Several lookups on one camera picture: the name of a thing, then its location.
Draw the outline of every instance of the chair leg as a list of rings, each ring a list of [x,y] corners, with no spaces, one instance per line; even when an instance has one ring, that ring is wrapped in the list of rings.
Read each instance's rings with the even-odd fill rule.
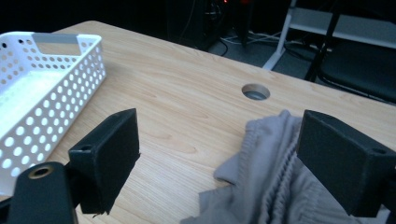
[[[338,1],[334,2],[333,11],[332,11],[332,19],[330,20],[329,27],[327,28],[326,35],[324,37],[322,46],[319,51],[315,55],[314,61],[309,66],[308,72],[306,73],[304,80],[315,82],[316,79],[316,71],[320,67],[321,62],[323,61],[324,56],[326,55],[327,49],[332,41],[332,34],[334,33],[335,26],[337,25],[338,20],[340,19],[341,7],[342,3]]]

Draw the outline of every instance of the black cable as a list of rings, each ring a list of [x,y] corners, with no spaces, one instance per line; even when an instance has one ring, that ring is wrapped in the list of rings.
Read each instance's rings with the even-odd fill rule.
[[[306,57],[306,56],[304,56],[303,54],[297,52],[296,50],[291,49],[291,48],[290,48],[289,46],[287,46],[287,45],[285,45],[284,48],[285,48],[286,52],[287,52],[289,55],[291,55],[291,56],[293,56],[293,57],[295,57],[295,58],[298,58],[298,59],[301,59],[301,60],[304,60],[304,61],[308,61],[308,62],[312,62],[312,61],[314,60],[313,58]],[[308,48],[307,48],[307,47],[304,47],[304,49],[309,50],[309,51],[312,51],[312,52],[317,52],[316,50],[311,49],[311,48],[309,48],[309,47],[308,47]]]
[[[193,14],[193,12],[194,12],[194,9],[195,9],[195,1],[196,1],[196,0],[193,0],[193,2],[192,2],[192,7],[191,7],[190,16],[189,16],[189,19],[187,20],[187,23],[186,23],[186,25],[184,26],[184,29],[183,29],[183,31],[182,31],[182,32],[181,32],[181,34],[180,34],[180,38],[178,39],[178,44],[180,44],[180,42],[181,42],[181,38],[182,38],[182,37],[183,37],[183,35],[186,33],[186,31],[187,31],[187,28],[189,28],[189,26],[190,26],[190,22],[191,22],[192,14]]]
[[[224,42],[221,40],[221,38],[219,38],[219,42],[220,42],[221,44],[223,44],[224,47],[225,47],[224,52],[220,55],[220,56],[222,57],[222,56],[224,56],[224,55],[228,52],[228,46],[227,46],[226,43],[224,43]]]

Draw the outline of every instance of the gray fabric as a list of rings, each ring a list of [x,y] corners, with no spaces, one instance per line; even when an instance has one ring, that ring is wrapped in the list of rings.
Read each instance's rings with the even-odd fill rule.
[[[200,193],[198,223],[385,223],[349,217],[297,158],[301,118],[288,111],[247,123],[241,151],[224,162],[214,177],[229,186]]]

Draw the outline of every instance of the wooden table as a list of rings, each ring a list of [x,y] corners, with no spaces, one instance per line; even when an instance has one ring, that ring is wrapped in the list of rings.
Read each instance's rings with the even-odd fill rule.
[[[396,106],[96,21],[61,33],[100,35],[107,78],[49,160],[67,163],[70,147],[128,108],[137,109],[142,153],[110,215],[78,214],[80,223],[177,223],[197,216],[198,193],[224,185],[212,174],[240,149],[247,121],[283,109],[294,116],[305,109],[327,113],[396,150]],[[271,96],[248,99],[241,91],[248,83],[265,86]]]

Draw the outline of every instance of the basket handle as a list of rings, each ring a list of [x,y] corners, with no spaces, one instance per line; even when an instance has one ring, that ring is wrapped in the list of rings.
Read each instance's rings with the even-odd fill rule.
[[[36,43],[78,44],[77,35],[34,33],[32,38]]]

